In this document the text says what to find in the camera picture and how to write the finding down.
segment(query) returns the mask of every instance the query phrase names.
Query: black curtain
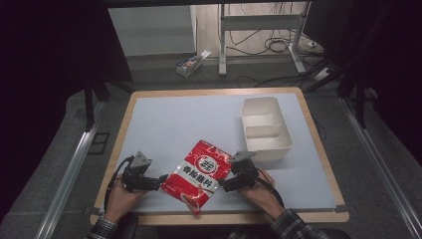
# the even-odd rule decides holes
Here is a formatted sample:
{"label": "black curtain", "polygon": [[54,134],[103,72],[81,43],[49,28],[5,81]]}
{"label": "black curtain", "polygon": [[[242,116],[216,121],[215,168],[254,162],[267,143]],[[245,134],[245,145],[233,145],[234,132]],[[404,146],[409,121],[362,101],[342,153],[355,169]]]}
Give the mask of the black curtain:
{"label": "black curtain", "polygon": [[131,75],[107,8],[94,5],[2,1],[0,61],[3,218],[84,80],[103,83],[103,73],[131,81]]}
{"label": "black curtain", "polygon": [[422,90],[422,28],[419,26],[422,23],[422,5],[411,0],[354,1],[342,47],[331,57],[337,65],[345,65],[368,36],[369,26],[376,14],[389,3],[392,7],[376,31],[358,69],[347,72],[346,79],[355,83],[357,70],[362,71],[365,86],[374,89],[377,94],[375,110],[422,165],[419,143],[422,135],[422,104],[419,100]]}

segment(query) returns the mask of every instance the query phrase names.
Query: metal frame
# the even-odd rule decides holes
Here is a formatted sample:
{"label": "metal frame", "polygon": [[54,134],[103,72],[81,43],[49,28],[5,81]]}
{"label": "metal frame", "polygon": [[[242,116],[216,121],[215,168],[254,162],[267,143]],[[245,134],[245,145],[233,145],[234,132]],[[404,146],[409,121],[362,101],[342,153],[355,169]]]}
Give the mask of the metal frame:
{"label": "metal frame", "polygon": [[355,119],[354,109],[351,102],[345,99],[340,99],[340,101],[344,106],[348,118],[350,119],[350,122],[357,133],[357,136],[362,142],[362,145],[365,147],[366,152],[368,153],[375,167],[375,170],[378,172],[381,181],[384,183],[384,186],[390,194],[392,201],[394,202],[398,212],[403,218],[404,223],[409,229],[410,234],[415,239],[421,239],[422,223],[418,217],[417,212],[413,208],[405,193],[401,190],[400,185],[395,180],[381,153],[376,148],[376,145],[372,141],[368,131],[364,129]]}
{"label": "metal frame", "polygon": [[288,30],[295,29],[296,36],[293,43],[289,46],[292,59],[298,69],[299,74],[306,72],[304,64],[298,54],[298,43],[301,38],[302,30],[307,19],[308,10],[311,2],[307,2],[301,14],[283,14],[283,15],[254,15],[254,16],[226,16],[224,4],[221,4],[220,10],[220,56],[219,56],[219,74],[224,77],[227,75],[227,56],[226,56],[226,31],[248,31],[248,30]]}
{"label": "metal frame", "polygon": [[50,207],[44,216],[43,222],[38,229],[35,238],[51,238],[56,225],[62,215],[63,209],[68,201],[69,195],[78,177],[78,173],[84,163],[85,156],[88,153],[91,142],[94,139],[94,135],[99,127],[100,119],[103,111],[106,108],[105,102],[99,102],[96,106],[95,111],[95,122],[90,131],[84,132],[81,141],[75,151],[74,156],[68,166],[68,169],[63,176],[63,179],[59,185],[58,190],[50,204]]}

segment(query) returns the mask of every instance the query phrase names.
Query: hand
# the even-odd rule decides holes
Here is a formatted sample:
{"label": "hand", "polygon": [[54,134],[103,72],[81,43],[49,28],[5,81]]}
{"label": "hand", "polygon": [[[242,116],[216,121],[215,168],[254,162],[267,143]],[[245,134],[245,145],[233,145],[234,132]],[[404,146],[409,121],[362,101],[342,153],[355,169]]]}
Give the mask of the hand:
{"label": "hand", "polygon": [[147,192],[148,191],[143,190],[128,192],[121,182],[121,175],[119,175],[115,180],[109,195],[105,211],[105,220],[117,223],[122,216],[130,211],[140,197]]}
{"label": "hand", "polygon": [[[275,181],[273,177],[271,177],[265,170],[260,170],[259,177],[270,182],[274,187]],[[277,197],[261,182],[257,181],[254,187],[242,188],[239,189],[238,192],[257,204],[262,210],[264,210],[264,212],[267,213],[267,215],[270,216],[273,221],[285,212],[285,208],[280,205]]]}

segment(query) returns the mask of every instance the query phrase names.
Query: plaid sleeve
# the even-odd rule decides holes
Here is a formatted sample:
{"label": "plaid sleeve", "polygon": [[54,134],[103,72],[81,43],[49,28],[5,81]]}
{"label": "plaid sleeve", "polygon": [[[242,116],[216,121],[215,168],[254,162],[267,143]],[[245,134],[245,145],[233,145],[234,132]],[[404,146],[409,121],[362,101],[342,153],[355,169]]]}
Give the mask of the plaid sleeve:
{"label": "plaid sleeve", "polygon": [[282,239],[328,239],[325,233],[313,230],[291,209],[277,218],[271,230]]}
{"label": "plaid sleeve", "polygon": [[111,238],[114,232],[117,230],[117,224],[107,221],[102,217],[99,218],[96,225],[88,233],[88,239],[108,239]]}

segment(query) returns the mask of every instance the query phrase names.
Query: cable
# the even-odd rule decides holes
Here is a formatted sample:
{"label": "cable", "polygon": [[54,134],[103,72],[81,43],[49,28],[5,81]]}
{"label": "cable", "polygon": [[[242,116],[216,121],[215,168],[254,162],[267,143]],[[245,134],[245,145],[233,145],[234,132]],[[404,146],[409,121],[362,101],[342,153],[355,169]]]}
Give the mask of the cable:
{"label": "cable", "polygon": [[112,186],[114,185],[115,179],[117,178],[117,174],[120,171],[120,169],[123,167],[123,165],[126,162],[130,162],[134,159],[133,156],[127,157],[124,159],[124,161],[122,161],[120,163],[120,165],[118,166],[118,168],[115,170],[115,172],[112,174],[111,180],[109,181],[107,187],[106,187],[106,191],[105,191],[105,201],[104,201],[104,206],[105,206],[105,212],[106,212],[106,206],[108,203],[108,198],[109,198],[109,194],[111,193],[112,190]]}
{"label": "cable", "polygon": [[[277,13],[277,5],[278,5],[278,3],[275,3],[275,6],[270,10],[270,13],[271,12],[273,12],[273,10],[274,10],[274,12],[275,13]],[[280,10],[279,10],[279,14],[282,12],[282,9],[284,8],[284,6],[285,6],[285,4],[281,4],[281,7],[280,7]],[[245,10],[243,9],[243,5],[241,4],[241,9],[242,9],[242,11],[244,12],[244,14],[245,15],[247,15],[246,14],[246,12],[245,12]],[[218,5],[218,7],[217,7],[217,16],[219,16],[219,13],[220,13],[220,5]],[[219,39],[219,41],[221,42],[221,36],[220,36],[220,31],[219,31],[219,29],[220,29],[220,22],[218,21],[218,24],[217,24],[217,33],[218,33],[218,39]],[[285,39],[282,37],[282,38],[273,38],[273,36],[274,36],[274,31],[275,30],[272,30],[272,32],[271,32],[271,34],[270,34],[270,37],[269,37],[269,39],[267,39],[265,42],[264,42],[264,46],[265,46],[265,50],[263,50],[263,51],[261,51],[261,52],[258,52],[258,53],[249,53],[249,52],[245,52],[245,51],[242,51],[242,50],[240,50],[240,49],[238,49],[238,48],[234,48],[234,47],[227,47],[226,46],[226,49],[231,49],[231,50],[234,50],[234,51],[237,51],[237,52],[240,52],[240,53],[243,53],[243,54],[245,54],[245,55],[250,55],[250,56],[257,56],[257,55],[261,55],[261,54],[264,54],[264,53],[266,53],[266,52],[268,52],[268,51],[272,51],[272,52],[274,52],[274,53],[278,53],[278,54],[281,54],[281,53],[283,53],[283,52],[285,52],[286,50],[288,50],[289,49],[289,46],[288,46],[288,44],[286,43],[286,41],[285,41]],[[261,30],[257,30],[257,31],[255,31],[255,32],[253,32],[252,34],[250,34],[249,36],[247,36],[246,38],[244,38],[243,40],[241,40],[240,42],[235,42],[234,40],[233,40],[233,36],[232,36],[232,31],[230,31],[229,32],[229,35],[230,35],[230,39],[231,39],[231,41],[232,41],[232,43],[235,45],[235,46],[237,46],[237,45],[240,45],[241,43],[244,43],[245,41],[247,41],[249,38],[251,38],[252,36],[254,36],[254,35],[256,35],[257,33],[259,33],[259,32],[261,32]],[[275,50],[273,47],[276,45],[276,44],[284,44],[284,45],[286,45],[285,46],[285,48],[283,49],[283,50]]]}
{"label": "cable", "polygon": [[285,85],[285,84],[288,84],[288,83],[294,83],[297,80],[289,81],[289,82],[284,82],[284,83],[280,83],[280,84],[275,84],[275,85],[268,84],[267,82],[276,81],[276,80],[282,80],[282,79],[294,79],[294,78],[299,78],[299,77],[301,77],[301,76],[300,75],[295,75],[295,76],[287,76],[287,77],[278,77],[278,78],[268,79],[268,80],[265,80],[263,82],[259,82],[259,81],[257,81],[256,79],[254,79],[252,77],[240,76],[240,77],[237,77],[236,78],[236,84],[237,84],[237,86],[239,88],[241,88],[239,86],[238,80],[241,79],[241,78],[247,78],[247,79],[252,80],[253,82],[256,82],[257,83],[253,88],[256,88],[259,85],[266,85],[266,86],[269,86],[269,87],[277,87],[277,86]]}
{"label": "cable", "polygon": [[322,123],[320,123],[313,114],[311,114],[311,117],[313,118],[314,124],[316,125],[316,131],[317,134],[319,135],[320,140],[324,141],[326,140],[326,131],[325,131],[325,127],[322,125]]}
{"label": "cable", "polygon": [[280,195],[279,191],[277,191],[277,189],[273,186],[273,184],[271,184],[270,180],[269,180],[269,179],[267,178],[267,176],[263,173],[263,171],[261,171],[261,173],[264,175],[264,177],[266,178],[266,180],[267,180],[267,181],[263,180],[263,179],[262,179],[261,177],[259,177],[259,176],[252,175],[252,174],[250,174],[250,173],[249,173],[249,172],[247,172],[247,171],[242,171],[242,173],[246,174],[246,175],[247,175],[247,176],[249,176],[249,177],[254,178],[254,180],[255,180],[255,181],[260,182],[261,184],[263,184],[264,186],[266,186],[266,187],[267,187],[267,188],[271,191],[271,193],[273,193],[273,195],[277,198],[277,200],[279,201],[280,205],[281,205],[282,207],[285,207],[285,203],[283,202],[283,198],[282,198],[282,196]]}
{"label": "cable", "polygon": [[243,10],[243,3],[240,4],[240,9],[242,9],[243,13],[246,15],[245,10]]}
{"label": "cable", "polygon": [[[324,66],[326,66],[329,63],[329,59],[327,58],[323,58],[322,60],[320,60],[319,62],[317,62],[312,68],[310,68],[306,74],[304,75],[296,75],[296,76],[290,76],[290,77],[279,77],[279,78],[272,78],[272,79],[268,79],[265,80],[263,82],[259,82],[257,85],[254,86],[254,88],[258,87],[259,85],[267,85],[267,86],[271,86],[271,87],[277,87],[277,86],[281,86],[281,85],[285,85],[288,83],[293,83],[296,81],[300,81],[300,85],[299,88],[302,88],[302,82],[304,79],[310,77],[313,75],[313,73],[315,73],[316,71],[322,69]],[[276,80],[282,80],[282,79],[295,79],[298,78],[295,81],[289,81],[289,82],[284,82],[284,83],[280,83],[280,84],[276,84],[276,85],[270,85],[269,82],[273,82]]]}
{"label": "cable", "polygon": [[305,64],[307,64],[310,67],[313,67],[315,64],[311,64],[311,63],[307,62],[307,60],[305,60],[305,58],[308,58],[308,57],[316,57],[316,56],[321,56],[321,55],[312,55],[312,54],[310,54],[310,55],[302,56],[302,62],[304,62]]}

